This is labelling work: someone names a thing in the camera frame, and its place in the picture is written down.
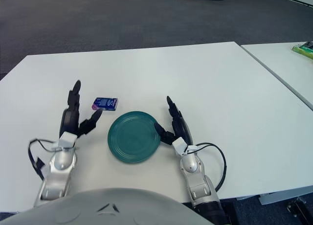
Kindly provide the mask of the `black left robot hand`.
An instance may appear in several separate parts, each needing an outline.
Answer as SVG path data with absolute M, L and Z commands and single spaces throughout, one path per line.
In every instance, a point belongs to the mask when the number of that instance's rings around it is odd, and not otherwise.
M 90 119 L 85 119 L 79 124 L 80 88 L 81 81 L 77 80 L 73 89 L 69 91 L 67 99 L 68 108 L 63 111 L 59 137 L 64 132 L 74 134 L 78 138 L 82 135 L 87 135 L 96 127 L 96 123 L 102 114 L 102 110 L 96 110 Z

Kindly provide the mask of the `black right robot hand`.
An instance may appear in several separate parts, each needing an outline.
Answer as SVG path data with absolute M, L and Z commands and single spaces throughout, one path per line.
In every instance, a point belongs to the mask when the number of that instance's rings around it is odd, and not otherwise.
M 176 107 L 175 103 L 172 99 L 167 96 L 167 103 L 169 105 L 169 113 L 172 117 L 172 128 L 174 133 L 165 131 L 163 127 L 161 127 L 157 122 L 154 123 L 154 128 L 158 135 L 160 136 L 160 141 L 173 145 L 175 143 L 175 151 L 179 156 L 186 158 L 187 157 L 187 149 L 188 146 L 193 145 L 193 140 L 189 131 L 189 127 L 186 124 L 181 112 Z

